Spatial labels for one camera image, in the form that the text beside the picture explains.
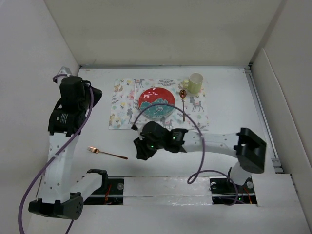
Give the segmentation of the copper fork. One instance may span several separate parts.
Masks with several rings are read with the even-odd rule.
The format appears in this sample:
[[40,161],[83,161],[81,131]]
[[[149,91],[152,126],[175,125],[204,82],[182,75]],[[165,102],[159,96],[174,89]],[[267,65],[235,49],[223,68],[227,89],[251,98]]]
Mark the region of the copper fork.
[[87,150],[92,152],[92,153],[94,153],[94,154],[105,154],[105,155],[121,158],[121,159],[124,159],[124,160],[128,160],[128,157],[115,155],[115,154],[108,153],[108,152],[104,152],[104,151],[101,151],[100,149],[95,148],[95,147],[88,147]]

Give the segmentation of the red and teal plate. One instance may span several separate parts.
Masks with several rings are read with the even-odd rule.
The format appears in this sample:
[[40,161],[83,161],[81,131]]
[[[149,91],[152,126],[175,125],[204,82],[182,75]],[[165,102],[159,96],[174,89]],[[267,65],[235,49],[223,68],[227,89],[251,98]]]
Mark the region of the red and teal plate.
[[[140,111],[151,105],[169,104],[175,105],[174,95],[166,88],[155,87],[143,91],[138,98],[138,108]],[[174,111],[173,107],[167,105],[153,106],[147,109],[143,114],[151,119],[160,119],[169,116]]]

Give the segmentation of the animal print cloth placemat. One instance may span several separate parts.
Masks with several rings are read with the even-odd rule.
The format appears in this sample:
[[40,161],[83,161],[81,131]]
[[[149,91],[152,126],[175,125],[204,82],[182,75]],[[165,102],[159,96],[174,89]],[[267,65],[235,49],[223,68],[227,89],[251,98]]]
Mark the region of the animal print cloth placemat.
[[[179,96],[179,91],[184,89],[183,81],[182,79],[117,79],[114,83],[109,129],[130,129],[133,124],[140,126],[153,120],[167,129],[191,130],[199,127],[201,130],[207,130],[209,123],[203,88],[198,94],[186,95],[184,99],[186,121],[183,121],[182,99]],[[170,91],[175,97],[175,105],[156,104],[140,111],[137,105],[140,94],[155,87],[166,88]],[[143,114],[147,109],[158,105],[173,107],[174,111],[169,116],[160,119],[151,119]]]

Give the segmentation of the copper spoon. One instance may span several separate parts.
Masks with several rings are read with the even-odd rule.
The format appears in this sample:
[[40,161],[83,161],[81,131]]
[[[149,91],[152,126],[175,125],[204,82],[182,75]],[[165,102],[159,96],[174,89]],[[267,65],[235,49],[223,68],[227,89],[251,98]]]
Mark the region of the copper spoon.
[[179,96],[182,99],[182,111],[183,111],[183,121],[186,121],[186,114],[185,114],[185,107],[184,107],[184,99],[186,97],[187,93],[185,89],[181,89],[179,91]]

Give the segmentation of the pale yellow mug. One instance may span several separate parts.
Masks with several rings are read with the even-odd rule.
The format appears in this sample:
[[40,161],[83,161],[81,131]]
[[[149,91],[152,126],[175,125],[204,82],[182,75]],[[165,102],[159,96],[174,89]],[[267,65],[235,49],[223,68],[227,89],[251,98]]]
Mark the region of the pale yellow mug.
[[188,93],[195,95],[200,92],[203,80],[202,74],[192,73],[187,80],[182,82],[182,87],[186,89]]

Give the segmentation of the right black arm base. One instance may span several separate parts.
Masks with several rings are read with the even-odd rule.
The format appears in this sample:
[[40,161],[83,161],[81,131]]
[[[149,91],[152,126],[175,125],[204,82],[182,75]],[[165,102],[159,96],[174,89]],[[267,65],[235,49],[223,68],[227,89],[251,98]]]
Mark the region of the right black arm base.
[[234,185],[224,176],[210,178],[210,191],[213,205],[223,204],[257,204],[252,178],[248,178],[243,185],[237,185],[238,197]]

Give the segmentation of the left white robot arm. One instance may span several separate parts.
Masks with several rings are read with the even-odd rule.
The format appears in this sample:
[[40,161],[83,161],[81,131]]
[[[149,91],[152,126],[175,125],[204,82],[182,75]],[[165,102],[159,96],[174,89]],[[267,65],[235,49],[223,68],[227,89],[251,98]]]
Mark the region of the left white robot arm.
[[106,170],[90,169],[76,184],[71,184],[74,151],[82,128],[102,91],[78,76],[57,77],[60,99],[49,118],[49,153],[38,197],[28,211],[44,217],[77,220],[85,200],[93,193],[109,188]]

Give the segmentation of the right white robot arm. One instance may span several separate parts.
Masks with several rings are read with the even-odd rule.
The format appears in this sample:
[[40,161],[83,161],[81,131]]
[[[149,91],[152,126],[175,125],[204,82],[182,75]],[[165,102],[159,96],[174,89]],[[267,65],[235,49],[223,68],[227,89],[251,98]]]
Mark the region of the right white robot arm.
[[171,153],[208,152],[236,158],[237,163],[225,180],[225,186],[231,192],[241,189],[251,174],[265,171],[267,144],[249,128],[231,134],[200,134],[182,128],[169,130],[150,121],[139,131],[134,145],[136,157],[141,160],[148,160],[160,149]]

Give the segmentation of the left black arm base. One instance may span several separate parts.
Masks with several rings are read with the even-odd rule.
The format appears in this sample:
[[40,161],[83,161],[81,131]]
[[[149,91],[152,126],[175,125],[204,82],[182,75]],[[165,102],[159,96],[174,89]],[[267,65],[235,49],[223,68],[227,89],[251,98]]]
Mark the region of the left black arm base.
[[123,177],[109,177],[106,170],[100,169],[90,169],[87,173],[101,175],[102,185],[84,201],[84,205],[123,205]]

